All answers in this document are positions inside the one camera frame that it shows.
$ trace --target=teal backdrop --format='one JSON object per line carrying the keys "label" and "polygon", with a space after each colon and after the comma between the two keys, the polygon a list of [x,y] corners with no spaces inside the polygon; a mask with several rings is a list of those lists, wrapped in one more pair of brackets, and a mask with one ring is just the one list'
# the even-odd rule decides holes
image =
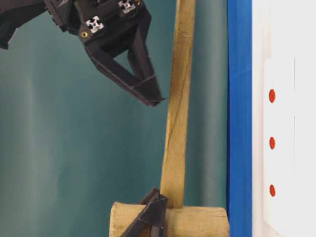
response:
{"label": "teal backdrop", "polygon": [[[168,97],[175,1],[146,3]],[[226,1],[197,0],[185,205],[226,207],[227,46]],[[159,187],[166,113],[101,75],[47,13],[23,26],[0,52],[0,236],[108,236],[115,201]]]}

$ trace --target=blue stripe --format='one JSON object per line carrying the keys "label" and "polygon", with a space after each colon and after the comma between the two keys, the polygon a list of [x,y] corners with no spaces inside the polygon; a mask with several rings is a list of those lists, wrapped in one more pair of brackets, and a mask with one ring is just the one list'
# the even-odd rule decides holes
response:
{"label": "blue stripe", "polygon": [[252,1],[228,0],[229,191],[232,237],[252,236]]}

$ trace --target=wood grain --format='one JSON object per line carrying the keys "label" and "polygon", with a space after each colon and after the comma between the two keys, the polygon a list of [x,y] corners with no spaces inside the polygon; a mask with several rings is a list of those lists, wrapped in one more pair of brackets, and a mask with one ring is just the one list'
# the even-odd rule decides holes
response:
{"label": "wood grain", "polygon": [[160,191],[168,208],[181,208],[195,24],[195,0],[177,0],[165,151]]}
{"label": "wood grain", "polygon": [[[119,237],[143,210],[143,205],[114,203],[111,210],[110,237]],[[141,237],[150,236],[147,227]],[[226,211],[219,207],[188,207],[167,209],[164,236],[229,237]]]}

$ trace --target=wooden stick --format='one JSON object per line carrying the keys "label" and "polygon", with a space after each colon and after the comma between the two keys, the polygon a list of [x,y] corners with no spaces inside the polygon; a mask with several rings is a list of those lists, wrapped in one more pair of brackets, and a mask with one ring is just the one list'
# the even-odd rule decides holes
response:
{"label": "wooden stick", "polygon": [[182,208],[196,0],[177,0],[173,62],[160,191]]}

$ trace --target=wooden block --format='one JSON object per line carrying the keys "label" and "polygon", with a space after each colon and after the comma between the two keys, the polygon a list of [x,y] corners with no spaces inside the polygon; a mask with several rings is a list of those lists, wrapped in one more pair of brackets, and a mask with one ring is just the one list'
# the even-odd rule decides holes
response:
{"label": "wooden block", "polygon": [[[143,210],[144,205],[114,203],[111,210],[110,237],[119,237]],[[225,209],[191,207],[167,209],[164,236],[168,237],[229,237]],[[147,227],[140,237],[149,237]]]}

